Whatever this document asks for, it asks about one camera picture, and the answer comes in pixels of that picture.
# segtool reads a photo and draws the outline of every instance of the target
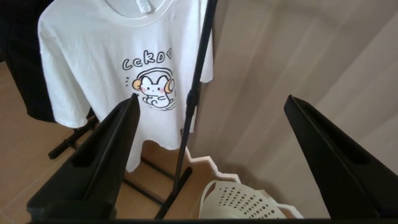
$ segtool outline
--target shirt sleeve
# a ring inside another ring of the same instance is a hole
[[[66,127],[80,128],[87,123],[86,116],[90,104],[73,76],[56,38],[45,35],[40,23],[38,35],[43,72],[54,118]]]
[[[200,33],[203,28],[203,22],[205,20],[205,13],[208,0],[200,1]],[[210,33],[209,43],[207,45],[205,63],[203,64],[203,70],[201,73],[200,81],[208,83],[213,79],[213,31]]]

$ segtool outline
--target brown floor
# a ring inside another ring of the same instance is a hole
[[[0,224],[26,223],[30,220],[26,211],[28,199],[73,153],[73,149],[55,160],[50,160],[47,153],[72,131],[26,115],[22,98],[4,62],[0,63],[0,124]],[[146,142],[143,149],[145,158],[170,173],[174,173],[177,153],[166,151],[153,142]],[[191,166],[193,173],[165,218],[197,218],[199,196],[205,185],[213,179],[234,180],[233,175],[219,178],[208,160],[190,162],[186,155],[185,161],[184,167]],[[162,199],[172,189],[171,180],[145,164],[126,177]],[[153,218],[159,206],[123,184],[116,209],[118,218]]]

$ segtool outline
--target beige curtain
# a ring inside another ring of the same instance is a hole
[[[285,117],[292,94],[398,173],[398,1],[219,0],[192,156],[328,217]]]

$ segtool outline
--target black garment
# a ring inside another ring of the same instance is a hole
[[[27,114],[55,122],[40,59],[37,22],[52,1],[0,0],[0,49]]]

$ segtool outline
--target black lettering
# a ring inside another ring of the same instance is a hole
[[[142,67],[142,62],[141,62],[141,59],[139,59],[139,58],[134,59],[134,60],[132,61],[132,64],[133,64],[135,67]]]
[[[166,52],[166,55],[167,55],[167,57],[168,57],[169,59],[172,58],[172,49],[171,49],[171,48]]]
[[[123,64],[122,64],[122,68],[123,70],[127,71],[132,69],[132,65],[129,65],[129,59],[124,59]]]
[[[158,54],[157,54],[157,58],[156,58],[156,62],[157,63],[162,63],[162,62],[164,62],[164,53],[163,52],[159,52]]]
[[[144,51],[144,63],[147,65],[149,63],[154,63],[155,59],[154,59],[154,54],[153,53],[149,53],[147,50]]]

